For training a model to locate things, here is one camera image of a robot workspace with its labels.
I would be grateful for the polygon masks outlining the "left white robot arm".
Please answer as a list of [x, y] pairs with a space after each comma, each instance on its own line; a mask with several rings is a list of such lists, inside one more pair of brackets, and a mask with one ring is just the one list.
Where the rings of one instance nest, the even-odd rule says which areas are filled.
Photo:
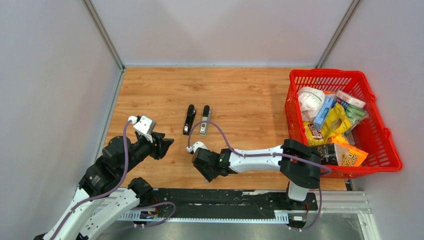
[[162, 159], [174, 139], [153, 132], [152, 141], [137, 135], [131, 143], [126, 136], [112, 138], [102, 155], [85, 172], [73, 199], [55, 226], [36, 240], [95, 240], [125, 212], [142, 207], [153, 208], [153, 188], [142, 177], [134, 178], [128, 187], [105, 208], [94, 214], [105, 199], [115, 192], [129, 172], [145, 158]]

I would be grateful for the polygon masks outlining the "grey and black stapler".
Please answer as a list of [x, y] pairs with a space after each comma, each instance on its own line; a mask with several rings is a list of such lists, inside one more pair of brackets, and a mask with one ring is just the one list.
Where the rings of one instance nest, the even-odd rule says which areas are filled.
[[209, 105], [205, 105], [202, 113], [202, 123], [200, 124], [199, 135], [205, 137], [208, 132], [209, 123], [208, 121], [211, 118], [211, 108]]

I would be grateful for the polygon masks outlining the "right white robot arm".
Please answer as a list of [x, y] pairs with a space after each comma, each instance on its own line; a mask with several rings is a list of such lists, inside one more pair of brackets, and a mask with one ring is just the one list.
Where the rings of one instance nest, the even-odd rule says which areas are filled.
[[286, 205], [299, 209], [306, 201], [309, 190], [320, 187], [321, 155], [313, 147], [294, 139], [285, 139], [282, 145], [267, 149], [241, 150], [224, 148], [219, 153], [207, 149], [198, 141], [186, 150], [192, 154], [193, 166], [208, 181], [248, 171], [276, 171], [289, 179]]

